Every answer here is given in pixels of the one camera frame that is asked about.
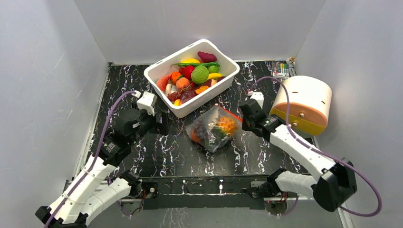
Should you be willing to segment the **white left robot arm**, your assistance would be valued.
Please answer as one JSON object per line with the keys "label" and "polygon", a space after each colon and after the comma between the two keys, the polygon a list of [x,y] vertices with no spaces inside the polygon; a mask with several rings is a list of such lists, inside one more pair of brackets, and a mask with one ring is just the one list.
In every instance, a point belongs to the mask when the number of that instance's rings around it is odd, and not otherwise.
{"label": "white left robot arm", "polygon": [[106,208],[129,196],[144,193],[142,179],[125,171],[105,189],[98,186],[131,153],[132,147],[148,133],[167,135],[171,119],[167,110],[161,111],[161,121],[146,110],[130,108],[121,111],[115,125],[100,140],[98,156],[91,155],[82,171],[62,195],[49,206],[41,206],[35,216],[47,228],[86,228]]}

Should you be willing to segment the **dark toy grapes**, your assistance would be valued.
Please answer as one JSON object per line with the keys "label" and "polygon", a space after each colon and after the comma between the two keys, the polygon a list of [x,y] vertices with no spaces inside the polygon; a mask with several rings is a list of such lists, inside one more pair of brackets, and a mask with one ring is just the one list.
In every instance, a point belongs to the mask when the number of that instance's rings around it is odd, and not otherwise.
{"label": "dark toy grapes", "polygon": [[194,126],[193,126],[193,132],[197,138],[199,138],[199,139],[204,138],[207,130],[206,130],[205,123],[202,119],[195,120]]}

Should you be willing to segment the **orange toy pineapple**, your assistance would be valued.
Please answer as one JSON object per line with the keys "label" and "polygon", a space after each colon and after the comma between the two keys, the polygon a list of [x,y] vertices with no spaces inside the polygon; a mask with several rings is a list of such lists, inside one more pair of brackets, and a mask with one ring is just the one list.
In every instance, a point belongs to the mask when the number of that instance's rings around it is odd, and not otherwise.
{"label": "orange toy pineapple", "polygon": [[215,122],[211,133],[220,140],[231,138],[238,130],[238,121],[230,116],[223,116],[218,118]]}

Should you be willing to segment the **orange toy tangerine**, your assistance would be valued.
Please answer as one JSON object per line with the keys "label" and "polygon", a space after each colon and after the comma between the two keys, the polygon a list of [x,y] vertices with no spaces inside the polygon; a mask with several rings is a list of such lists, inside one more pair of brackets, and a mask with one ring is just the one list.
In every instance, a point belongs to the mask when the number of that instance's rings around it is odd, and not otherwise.
{"label": "orange toy tangerine", "polygon": [[190,136],[191,140],[200,144],[200,145],[204,145],[204,134],[200,133],[200,132],[196,132],[194,129],[191,130],[191,136]]}

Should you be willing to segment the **clear zip top bag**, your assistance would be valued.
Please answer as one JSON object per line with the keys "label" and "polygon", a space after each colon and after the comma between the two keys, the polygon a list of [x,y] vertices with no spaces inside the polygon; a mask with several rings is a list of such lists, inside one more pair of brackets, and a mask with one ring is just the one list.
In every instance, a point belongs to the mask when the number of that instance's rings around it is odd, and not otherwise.
{"label": "clear zip top bag", "polygon": [[186,126],[186,133],[208,152],[216,152],[241,131],[241,124],[241,118],[215,105]]}

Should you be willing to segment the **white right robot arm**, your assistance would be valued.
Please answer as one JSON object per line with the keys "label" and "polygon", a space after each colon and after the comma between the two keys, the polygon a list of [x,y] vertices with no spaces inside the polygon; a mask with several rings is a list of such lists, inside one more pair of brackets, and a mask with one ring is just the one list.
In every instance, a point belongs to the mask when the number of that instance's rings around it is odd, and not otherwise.
{"label": "white right robot arm", "polygon": [[293,192],[313,198],[326,211],[333,212],[357,192],[355,173],[341,161],[334,161],[313,150],[280,117],[265,114],[254,99],[240,105],[242,129],[263,137],[270,145],[285,151],[308,171],[308,174],[292,173],[278,169],[264,182],[252,182],[249,194],[254,198],[279,197]]}

